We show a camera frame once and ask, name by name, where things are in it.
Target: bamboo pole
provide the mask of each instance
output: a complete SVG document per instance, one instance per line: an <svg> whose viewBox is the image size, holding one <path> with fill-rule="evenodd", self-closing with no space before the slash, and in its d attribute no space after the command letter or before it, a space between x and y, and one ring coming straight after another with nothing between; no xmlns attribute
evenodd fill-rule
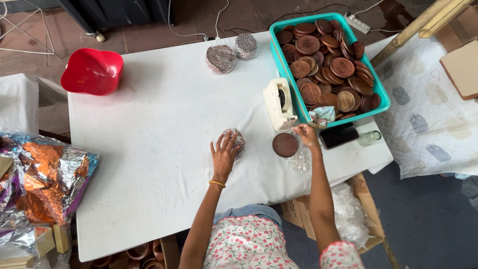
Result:
<svg viewBox="0 0 478 269"><path fill-rule="evenodd" d="M412 36L414 36L427 22L435 17L447 5L461 0L436 0L420 16L418 16L410 25L400 32L388 43L370 62L373 67L381 64L386 58L394 53L399 47L403 46Z"/></svg>
<svg viewBox="0 0 478 269"><path fill-rule="evenodd" d="M453 2L453 5L447 5L440 11L429 23L427 23L419 32L420 38L429 38L440 30L445 24L449 23L455 16L463 11L473 0L461 0L459 3Z"/></svg>

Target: smartphone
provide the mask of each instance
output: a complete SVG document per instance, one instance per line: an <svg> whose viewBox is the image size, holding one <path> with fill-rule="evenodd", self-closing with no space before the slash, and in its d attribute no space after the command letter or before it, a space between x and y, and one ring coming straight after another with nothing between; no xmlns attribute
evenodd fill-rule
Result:
<svg viewBox="0 0 478 269"><path fill-rule="evenodd" d="M340 146L359 137L353 123L346 123L327 128L319 133L319 138L326 149Z"/></svg>

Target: power strip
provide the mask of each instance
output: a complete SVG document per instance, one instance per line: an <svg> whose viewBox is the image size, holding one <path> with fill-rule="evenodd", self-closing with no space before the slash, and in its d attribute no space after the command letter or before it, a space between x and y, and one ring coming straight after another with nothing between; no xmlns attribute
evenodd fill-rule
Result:
<svg viewBox="0 0 478 269"><path fill-rule="evenodd" d="M349 17L347 17L347 15L345 14L344 17L345 20L347 20L348 24L350 24L350 26L361 31L362 33L366 34L370 31L370 26L357 19L354 15L350 15Z"/></svg>

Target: denim shorts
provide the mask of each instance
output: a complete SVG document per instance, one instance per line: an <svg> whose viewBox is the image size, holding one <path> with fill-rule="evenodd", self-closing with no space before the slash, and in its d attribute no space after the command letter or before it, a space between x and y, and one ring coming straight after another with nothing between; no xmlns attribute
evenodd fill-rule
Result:
<svg viewBox="0 0 478 269"><path fill-rule="evenodd" d="M229 208L222 214L217 213L214 215L213 225L216 225L220 220L227 217L239 218L249 215L272 221L282 232L282 219L279 217L279 214L272 207L263 204L248 204L240 208Z"/></svg>

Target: woman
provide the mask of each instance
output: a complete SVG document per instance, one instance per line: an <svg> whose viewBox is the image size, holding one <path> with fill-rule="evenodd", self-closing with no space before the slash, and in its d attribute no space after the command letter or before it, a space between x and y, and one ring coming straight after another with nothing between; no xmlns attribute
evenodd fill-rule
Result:
<svg viewBox="0 0 478 269"><path fill-rule="evenodd" d="M335 225L334 203L327 180L322 151L314 128L300 124L292 128L312 153L310 219L319 248L321 269L362 269L351 243L342 242ZM289 269L298 268L287 257L282 220L265 205L247 205L215 215L217 202L228 180L238 148L232 148L234 133L221 135L216 149L211 142L214 175L184 244L180 269Z"/></svg>

